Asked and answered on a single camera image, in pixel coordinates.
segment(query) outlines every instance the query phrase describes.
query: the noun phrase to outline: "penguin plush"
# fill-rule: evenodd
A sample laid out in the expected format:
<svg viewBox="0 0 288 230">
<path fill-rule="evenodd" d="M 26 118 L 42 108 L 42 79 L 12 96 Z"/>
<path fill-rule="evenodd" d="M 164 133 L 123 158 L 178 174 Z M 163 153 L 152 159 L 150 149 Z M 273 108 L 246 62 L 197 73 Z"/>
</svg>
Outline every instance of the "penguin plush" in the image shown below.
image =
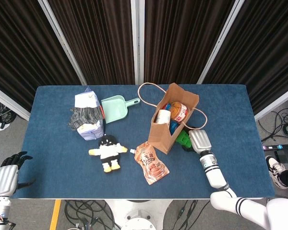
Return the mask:
<svg viewBox="0 0 288 230">
<path fill-rule="evenodd" d="M 100 156 L 104 172 L 120 169 L 120 153 L 127 152 L 128 149 L 120 145 L 112 135 L 104 135 L 98 145 L 98 149 L 90 149 L 88 153 L 91 156 Z"/>
</svg>

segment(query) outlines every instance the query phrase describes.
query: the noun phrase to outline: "white robotic arm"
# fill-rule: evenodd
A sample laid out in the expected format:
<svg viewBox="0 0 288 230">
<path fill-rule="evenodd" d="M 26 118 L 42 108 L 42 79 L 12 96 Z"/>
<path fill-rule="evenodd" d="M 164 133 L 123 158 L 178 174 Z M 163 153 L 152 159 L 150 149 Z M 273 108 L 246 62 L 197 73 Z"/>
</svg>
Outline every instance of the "white robotic arm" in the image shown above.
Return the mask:
<svg viewBox="0 0 288 230">
<path fill-rule="evenodd" d="M 210 151 L 211 144 L 206 132 L 191 130 L 189 136 L 192 147 L 201 156 L 200 162 L 210 185 L 219 190 L 210 195 L 210 202 L 215 209 L 236 213 L 266 230 L 288 230 L 288 199 L 273 199 L 265 207 L 252 200 L 237 197 L 226 182 L 215 155 Z"/>
<path fill-rule="evenodd" d="M 18 184 L 18 172 L 25 160 L 32 157 L 23 156 L 26 152 L 14 154 L 5 159 L 0 166 L 0 230 L 12 230 L 16 224 L 8 221 L 11 207 L 9 199 L 17 189 L 30 186 L 29 183 Z"/>
</svg>

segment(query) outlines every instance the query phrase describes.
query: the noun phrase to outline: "table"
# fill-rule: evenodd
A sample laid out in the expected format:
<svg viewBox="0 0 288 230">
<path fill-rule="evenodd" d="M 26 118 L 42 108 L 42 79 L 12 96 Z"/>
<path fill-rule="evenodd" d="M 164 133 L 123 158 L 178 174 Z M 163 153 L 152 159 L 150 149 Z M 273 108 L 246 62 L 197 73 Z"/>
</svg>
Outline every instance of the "table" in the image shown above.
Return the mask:
<svg viewBox="0 0 288 230">
<path fill-rule="evenodd" d="M 204 128 L 212 152 L 230 187 L 237 196 L 269 197 L 274 189 L 244 85 L 180 85 L 200 97 L 198 108 L 208 116 Z M 122 95 L 125 100 L 138 97 L 136 85 L 90 86 L 102 100 Z M 98 156 L 88 150 L 98 148 L 98 140 L 85 141 L 68 126 L 74 95 L 86 86 L 41 86 L 36 91 L 23 149 L 33 160 L 20 170 L 19 182 L 36 178 L 35 183 L 17 191 L 14 198 L 58 199 L 199 199 L 215 191 L 206 178 L 199 155 L 185 152 L 175 143 L 168 155 L 156 150 L 170 173 L 148 185 L 141 166 L 131 153 L 122 153 L 121 169 L 104 173 Z M 141 96 L 158 103 L 163 92 L 147 85 Z M 125 119 L 105 124 L 105 133 L 114 135 L 121 145 L 135 149 L 148 138 L 155 108 L 141 102 L 129 107 Z M 204 121 L 194 112 L 188 124 Z"/>
</svg>

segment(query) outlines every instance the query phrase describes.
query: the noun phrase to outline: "black curtain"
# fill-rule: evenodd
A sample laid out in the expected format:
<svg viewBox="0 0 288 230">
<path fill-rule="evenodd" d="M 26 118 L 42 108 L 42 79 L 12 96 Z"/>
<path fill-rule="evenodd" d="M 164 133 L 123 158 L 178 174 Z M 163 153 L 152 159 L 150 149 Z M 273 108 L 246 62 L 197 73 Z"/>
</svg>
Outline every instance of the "black curtain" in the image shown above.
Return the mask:
<svg viewBox="0 0 288 230">
<path fill-rule="evenodd" d="M 0 90 L 28 111 L 40 85 L 80 81 L 37 1 L 0 0 Z"/>
<path fill-rule="evenodd" d="M 48 0 L 88 84 L 134 84 L 130 0 Z"/>
<path fill-rule="evenodd" d="M 145 0 L 144 81 L 199 79 L 234 0 Z"/>
<path fill-rule="evenodd" d="M 204 83 L 245 84 L 255 114 L 288 91 L 288 1 L 245 1 Z"/>
</svg>

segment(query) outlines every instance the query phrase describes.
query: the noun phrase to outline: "food pouch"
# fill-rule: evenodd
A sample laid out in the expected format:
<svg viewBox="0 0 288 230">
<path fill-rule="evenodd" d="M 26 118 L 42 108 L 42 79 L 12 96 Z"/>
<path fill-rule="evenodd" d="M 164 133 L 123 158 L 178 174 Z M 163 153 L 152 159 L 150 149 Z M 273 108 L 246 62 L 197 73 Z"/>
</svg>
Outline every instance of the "food pouch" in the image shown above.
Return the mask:
<svg viewBox="0 0 288 230">
<path fill-rule="evenodd" d="M 134 154 L 134 159 L 141 165 L 149 185 L 169 174 L 168 168 L 158 159 L 154 147 L 147 142 L 139 145 Z"/>
</svg>

